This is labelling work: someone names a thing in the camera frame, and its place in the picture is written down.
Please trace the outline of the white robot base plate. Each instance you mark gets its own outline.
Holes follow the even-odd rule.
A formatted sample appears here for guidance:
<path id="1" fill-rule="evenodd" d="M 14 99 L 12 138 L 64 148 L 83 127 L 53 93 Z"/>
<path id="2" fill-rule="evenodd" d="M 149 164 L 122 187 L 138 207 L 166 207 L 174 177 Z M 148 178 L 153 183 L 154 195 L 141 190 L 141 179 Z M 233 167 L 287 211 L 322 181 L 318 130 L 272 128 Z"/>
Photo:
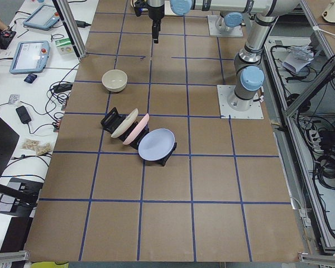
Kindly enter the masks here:
<path id="1" fill-rule="evenodd" d="M 217 85 L 220 117 L 224 119 L 263 119 L 261 101 L 257 93 L 250 100 L 235 95 L 234 85 Z"/>

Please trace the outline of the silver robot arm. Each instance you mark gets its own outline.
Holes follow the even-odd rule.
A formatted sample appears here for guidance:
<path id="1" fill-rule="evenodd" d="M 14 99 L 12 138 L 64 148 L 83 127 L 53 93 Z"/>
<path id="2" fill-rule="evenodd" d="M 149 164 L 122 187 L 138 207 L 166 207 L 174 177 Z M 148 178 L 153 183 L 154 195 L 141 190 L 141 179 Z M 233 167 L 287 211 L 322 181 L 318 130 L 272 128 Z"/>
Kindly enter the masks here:
<path id="1" fill-rule="evenodd" d="M 255 93 L 262 87 L 264 73 L 257 66 L 266 39 L 279 16 L 292 11 L 299 1 L 170 1 L 171 10 L 183 16 L 191 10 L 239 12 L 255 15 L 244 47 L 234 59 L 237 83 L 228 96 L 228 104 L 236 111 L 248 110 Z"/>

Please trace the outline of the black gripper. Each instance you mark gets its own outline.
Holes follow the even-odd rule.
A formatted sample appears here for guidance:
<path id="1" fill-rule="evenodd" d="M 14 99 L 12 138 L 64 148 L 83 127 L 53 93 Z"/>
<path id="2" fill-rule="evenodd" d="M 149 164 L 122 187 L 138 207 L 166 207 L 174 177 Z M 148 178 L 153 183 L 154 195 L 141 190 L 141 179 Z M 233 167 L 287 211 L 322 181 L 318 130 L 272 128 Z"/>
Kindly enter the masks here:
<path id="1" fill-rule="evenodd" d="M 147 9 L 152 22 L 152 39 L 155 44 L 159 43 L 159 32 L 161 31 L 161 19 L 164 17 L 164 0 L 148 0 Z"/>

